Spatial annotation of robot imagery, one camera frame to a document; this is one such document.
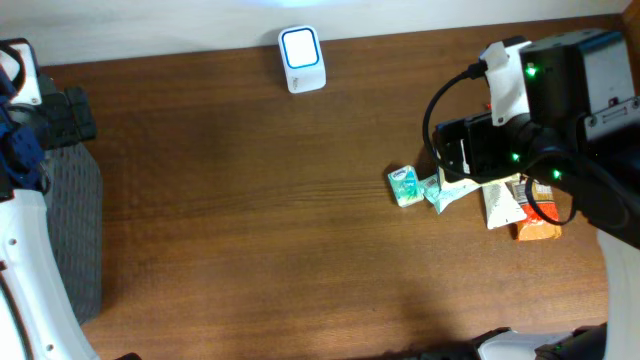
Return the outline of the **teal snack pouch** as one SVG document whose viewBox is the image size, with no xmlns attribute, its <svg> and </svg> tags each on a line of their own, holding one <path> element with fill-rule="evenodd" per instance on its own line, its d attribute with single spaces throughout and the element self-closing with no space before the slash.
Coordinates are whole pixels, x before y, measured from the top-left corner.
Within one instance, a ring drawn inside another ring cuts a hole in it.
<svg viewBox="0 0 640 360">
<path fill-rule="evenodd" d="M 442 190 L 436 174 L 418 182 L 423 196 L 435 207 L 436 212 L 441 214 L 444 209 L 454 201 L 480 188 L 479 185 L 463 185 L 452 189 Z"/>
</svg>

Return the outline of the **white hair product tube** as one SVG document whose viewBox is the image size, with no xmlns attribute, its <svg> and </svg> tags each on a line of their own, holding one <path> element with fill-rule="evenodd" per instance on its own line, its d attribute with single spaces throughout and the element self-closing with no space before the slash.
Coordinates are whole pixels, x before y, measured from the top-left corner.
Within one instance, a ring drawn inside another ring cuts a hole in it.
<svg viewBox="0 0 640 360">
<path fill-rule="evenodd" d="M 489 230 L 525 220 L 527 215 L 505 183 L 494 183 L 482 187 L 486 225 Z"/>
</svg>

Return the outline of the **small teal tissue pack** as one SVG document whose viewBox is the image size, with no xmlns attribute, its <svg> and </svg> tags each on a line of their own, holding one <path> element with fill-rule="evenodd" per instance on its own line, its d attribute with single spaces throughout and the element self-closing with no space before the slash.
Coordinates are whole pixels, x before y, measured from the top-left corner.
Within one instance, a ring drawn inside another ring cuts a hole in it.
<svg viewBox="0 0 640 360">
<path fill-rule="evenodd" d="M 407 165 L 387 175 L 394 198 L 405 208 L 424 200 L 424 194 L 415 168 Z"/>
</svg>

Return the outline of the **orange pasta packet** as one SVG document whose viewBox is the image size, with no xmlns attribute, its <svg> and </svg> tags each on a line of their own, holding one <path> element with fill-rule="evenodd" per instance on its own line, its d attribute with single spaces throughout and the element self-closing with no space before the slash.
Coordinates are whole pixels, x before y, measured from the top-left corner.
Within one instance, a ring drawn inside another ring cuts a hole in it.
<svg viewBox="0 0 640 360">
<path fill-rule="evenodd" d="M 516 202 L 526 214 L 526 218 L 516 223 L 517 241 L 536 241 L 557 239 L 562 235 L 562 229 L 558 225 L 553 225 L 545 221 L 535 211 L 525 194 L 525 180 L 516 180 L 509 183 L 509 189 Z M 550 186 L 534 182 L 532 186 L 532 196 L 539 209 L 554 221 L 559 220 L 558 209 L 553 198 Z"/>
</svg>

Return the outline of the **cream snack bag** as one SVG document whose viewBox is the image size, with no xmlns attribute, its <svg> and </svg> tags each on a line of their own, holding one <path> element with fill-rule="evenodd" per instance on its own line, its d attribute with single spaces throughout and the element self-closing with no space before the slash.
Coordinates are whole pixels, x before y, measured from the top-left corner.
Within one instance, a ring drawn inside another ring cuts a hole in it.
<svg viewBox="0 0 640 360">
<path fill-rule="evenodd" d="M 517 181 L 521 178 L 520 173 L 515 173 L 511 176 L 478 183 L 469 178 L 454 178 L 453 175 L 449 176 L 446 174 L 445 170 L 441 167 L 437 168 L 437 175 L 438 175 L 438 183 L 439 183 L 440 189 L 443 191 L 449 191 L 455 188 L 460 188 L 465 186 L 484 186 L 484 185 L 490 185 L 490 184 L 512 182 L 512 181 Z"/>
</svg>

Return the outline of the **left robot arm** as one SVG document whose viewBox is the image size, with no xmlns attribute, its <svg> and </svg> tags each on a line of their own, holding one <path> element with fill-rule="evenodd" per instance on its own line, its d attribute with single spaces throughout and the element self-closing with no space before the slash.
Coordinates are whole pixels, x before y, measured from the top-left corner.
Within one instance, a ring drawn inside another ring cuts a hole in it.
<svg viewBox="0 0 640 360">
<path fill-rule="evenodd" d="M 92 140 L 86 92 L 59 91 L 24 38 L 1 43 L 1 356 L 94 359 L 49 238 L 45 154 Z"/>
</svg>

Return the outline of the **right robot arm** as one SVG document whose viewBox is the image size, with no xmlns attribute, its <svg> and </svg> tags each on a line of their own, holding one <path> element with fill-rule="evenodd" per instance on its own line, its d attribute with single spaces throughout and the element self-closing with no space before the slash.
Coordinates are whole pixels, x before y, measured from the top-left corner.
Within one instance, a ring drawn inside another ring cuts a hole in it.
<svg viewBox="0 0 640 360">
<path fill-rule="evenodd" d="M 462 79 L 484 78 L 487 112 L 424 123 L 424 146 L 447 180 L 487 184 L 519 174 L 571 198 L 597 231 L 608 319 L 556 334 L 489 331 L 449 359 L 635 359 L 639 355 L 639 98 L 624 35 L 584 29 L 488 45 Z"/>
</svg>

